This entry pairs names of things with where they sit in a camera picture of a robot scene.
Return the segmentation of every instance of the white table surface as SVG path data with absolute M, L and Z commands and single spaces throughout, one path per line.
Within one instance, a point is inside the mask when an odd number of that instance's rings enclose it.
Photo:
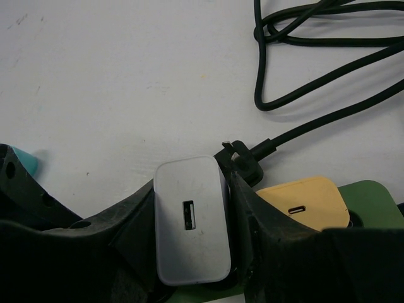
M 263 1 L 263 13 L 309 0 Z M 403 15 L 319 19 L 310 37 L 402 35 Z M 129 196 L 166 160 L 249 146 L 402 79 L 403 54 L 272 113 L 253 103 L 252 1 L 0 0 L 0 141 L 38 156 L 38 181 L 88 217 Z M 377 49 L 269 48 L 265 98 Z M 281 146 L 257 188 L 312 175 L 372 179 L 404 202 L 404 94 Z

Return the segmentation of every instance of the black power cord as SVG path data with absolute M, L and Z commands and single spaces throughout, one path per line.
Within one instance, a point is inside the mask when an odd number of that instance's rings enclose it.
M 338 79 L 352 71 L 355 71 L 364 66 L 370 65 L 374 62 L 383 60 L 387 57 L 393 56 L 399 52 L 404 51 L 404 36 L 388 37 L 388 38 L 332 38 L 332 39 L 308 39 L 289 36 L 299 25 L 313 16 L 319 15 L 337 15 L 344 13 L 353 13 L 359 11 L 377 11 L 377 10 L 390 10 L 390 11 L 404 11 L 403 1 L 378 1 L 371 3 L 348 4 L 354 0 L 321 0 L 316 4 L 309 4 L 297 6 L 294 8 L 284 9 L 269 15 L 262 19 L 261 16 L 261 1 L 254 0 L 254 15 L 256 28 L 254 30 L 254 37 L 259 46 L 259 66 L 257 82 L 255 87 L 254 101 L 256 107 L 262 111 L 271 111 L 287 105 L 294 100 L 320 88 L 335 79 Z M 275 25 L 283 20 L 296 18 L 290 25 L 283 30 L 278 31 Z M 264 34 L 264 28 L 267 28 L 269 35 Z M 298 89 L 281 97 L 277 100 L 264 103 L 263 102 L 263 88 L 265 80 L 266 69 L 266 45 L 274 42 L 283 42 L 286 44 L 299 45 L 299 46 L 321 46 L 321 47 L 386 47 L 374 54 L 365 56 L 359 60 L 348 63 Z M 313 129 L 320 128 L 331 122 L 343 119 L 345 117 L 362 112 L 372 106 L 375 106 L 386 99 L 396 95 L 404 90 L 404 79 L 394 84 L 393 86 L 385 89 L 377 95 L 361 101 L 357 104 L 345 107 L 343 109 L 334 111 L 323 117 L 317 118 L 313 121 L 307 122 L 297 128 L 281 134 L 280 136 L 270 140 L 267 139 L 251 149 L 251 153 L 255 160 L 260 161 L 273 153 L 276 147 L 306 134 Z

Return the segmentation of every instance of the charger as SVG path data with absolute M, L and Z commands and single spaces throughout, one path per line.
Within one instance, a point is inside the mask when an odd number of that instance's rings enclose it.
M 170 286 L 212 283 L 231 268 L 229 189 L 214 157 L 166 162 L 154 176 L 157 273 Z

